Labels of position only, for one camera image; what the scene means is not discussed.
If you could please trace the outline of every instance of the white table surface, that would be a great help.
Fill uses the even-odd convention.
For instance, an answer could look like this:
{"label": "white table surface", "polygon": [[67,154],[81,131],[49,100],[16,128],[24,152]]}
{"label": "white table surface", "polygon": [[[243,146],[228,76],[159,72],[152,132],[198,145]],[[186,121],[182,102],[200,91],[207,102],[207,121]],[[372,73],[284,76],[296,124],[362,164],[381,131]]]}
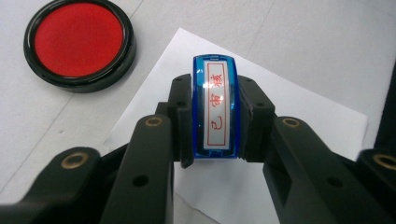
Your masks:
{"label": "white table surface", "polygon": [[[106,90],[74,94],[42,81],[23,56],[27,23],[48,1],[0,0],[0,203],[20,199],[27,174],[65,149],[106,154],[108,133],[179,27],[366,115],[363,145],[373,146],[396,58],[395,0],[113,2],[134,27],[133,68]],[[213,223],[188,213],[175,223]]]}

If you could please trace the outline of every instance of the white label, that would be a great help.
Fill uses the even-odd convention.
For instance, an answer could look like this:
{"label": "white label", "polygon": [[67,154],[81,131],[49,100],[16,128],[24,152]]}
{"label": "white label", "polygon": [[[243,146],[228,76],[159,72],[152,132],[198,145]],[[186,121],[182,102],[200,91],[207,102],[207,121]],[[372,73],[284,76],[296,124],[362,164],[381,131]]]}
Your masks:
{"label": "white label", "polygon": [[204,148],[229,149],[230,95],[226,62],[205,61]]}

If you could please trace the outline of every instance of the round ink pad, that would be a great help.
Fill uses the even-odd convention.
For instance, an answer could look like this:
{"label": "round ink pad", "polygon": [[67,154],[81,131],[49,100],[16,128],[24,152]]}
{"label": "round ink pad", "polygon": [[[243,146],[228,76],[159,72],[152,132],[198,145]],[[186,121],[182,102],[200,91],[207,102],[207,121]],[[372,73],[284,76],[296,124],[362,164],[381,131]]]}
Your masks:
{"label": "round ink pad", "polygon": [[26,29],[24,54],[47,82],[75,92],[99,91],[118,81],[136,52],[127,15],[107,0],[56,0]]}

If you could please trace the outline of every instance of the white paper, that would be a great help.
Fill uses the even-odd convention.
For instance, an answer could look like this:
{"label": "white paper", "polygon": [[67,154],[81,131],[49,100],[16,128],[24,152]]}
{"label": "white paper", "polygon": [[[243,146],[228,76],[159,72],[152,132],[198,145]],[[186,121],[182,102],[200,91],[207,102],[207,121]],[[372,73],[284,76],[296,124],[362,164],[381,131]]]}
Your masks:
{"label": "white paper", "polygon": [[[361,150],[367,118],[305,90],[226,49],[179,29],[138,93],[109,134],[111,148],[129,142],[136,122],[166,102],[172,79],[191,73],[192,58],[201,54],[235,58],[238,75],[254,79],[276,105],[276,114],[306,121],[328,145],[354,160]],[[175,191],[187,203],[220,223],[277,223],[262,164],[242,160],[195,162],[186,170],[175,164]]]}

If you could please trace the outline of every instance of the blue plastic frame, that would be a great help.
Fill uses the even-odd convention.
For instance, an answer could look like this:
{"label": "blue plastic frame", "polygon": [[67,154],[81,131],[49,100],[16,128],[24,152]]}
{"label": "blue plastic frame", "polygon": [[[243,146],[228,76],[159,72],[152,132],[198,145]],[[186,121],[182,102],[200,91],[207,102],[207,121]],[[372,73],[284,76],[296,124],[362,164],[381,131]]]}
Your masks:
{"label": "blue plastic frame", "polygon": [[[228,66],[229,95],[230,95],[230,142],[228,149],[204,148],[204,85],[205,61],[226,62]],[[240,100],[239,85],[233,57],[219,54],[206,54],[193,58],[192,74],[192,142],[194,158],[211,159],[238,157],[240,144]]]}

